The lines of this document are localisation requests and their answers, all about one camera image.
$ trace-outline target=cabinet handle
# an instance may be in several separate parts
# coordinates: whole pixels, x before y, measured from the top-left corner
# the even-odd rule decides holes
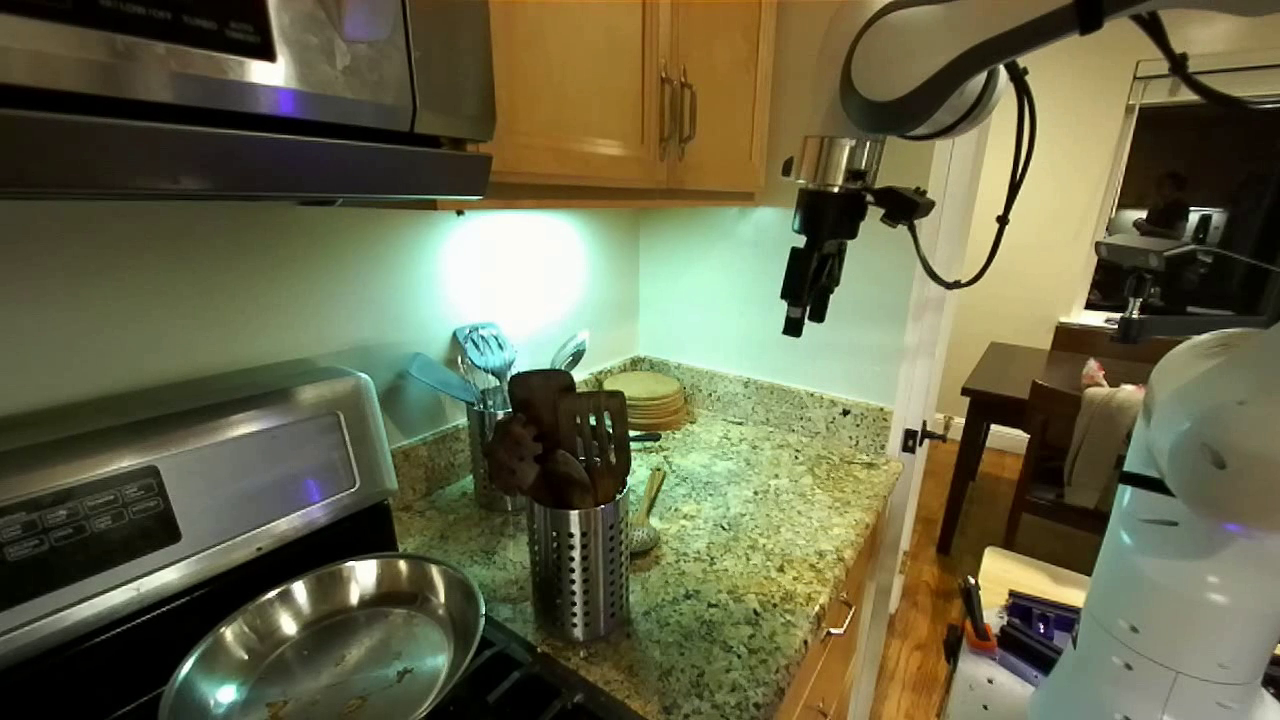
[[[661,140],[661,156],[669,156],[672,140],[675,140],[675,78],[663,72],[655,78],[655,140]]]
[[[682,144],[698,140],[698,89],[682,74]]]
[[[855,620],[855,603],[847,594],[841,594],[841,603],[847,608],[841,624],[826,626],[826,640],[837,640],[851,626]]]

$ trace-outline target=table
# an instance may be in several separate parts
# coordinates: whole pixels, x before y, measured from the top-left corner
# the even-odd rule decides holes
[[[971,364],[960,397],[967,397],[960,453],[954,467],[945,528],[936,533],[936,553],[954,553],[955,520],[965,506],[965,492],[977,478],[977,467],[988,448],[993,425],[1025,427],[1031,380],[1052,386],[1081,386],[1085,352],[1052,352],[1052,348],[1025,348],[1025,342],[988,342],[986,356]],[[1114,384],[1143,384],[1151,364],[1139,360],[1099,360]]]

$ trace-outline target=frying pan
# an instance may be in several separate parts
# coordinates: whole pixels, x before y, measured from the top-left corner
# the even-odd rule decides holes
[[[429,716],[479,630],[479,586],[441,560],[325,563],[214,626],[171,672],[159,720]]]

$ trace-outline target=spatula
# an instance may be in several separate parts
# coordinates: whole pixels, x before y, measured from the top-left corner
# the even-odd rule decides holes
[[[578,390],[578,384],[561,367],[530,367],[530,370],[517,370],[507,384],[512,413],[519,413],[535,427],[535,438],[545,445],[545,453],[535,457],[542,477],[530,486],[530,494],[535,502],[571,502],[578,506],[578,499],[570,499],[570,494],[585,492],[585,486],[570,486],[570,483],[578,483],[578,471],[564,463],[564,448],[561,448],[561,397],[571,397],[571,390]]]
[[[593,502],[611,502],[627,486],[631,438],[626,390],[578,390],[561,397],[561,448],[570,448],[588,478]]]

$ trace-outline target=microwave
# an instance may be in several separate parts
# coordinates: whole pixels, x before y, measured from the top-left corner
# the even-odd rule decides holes
[[[0,0],[0,197],[479,197],[485,0]]]

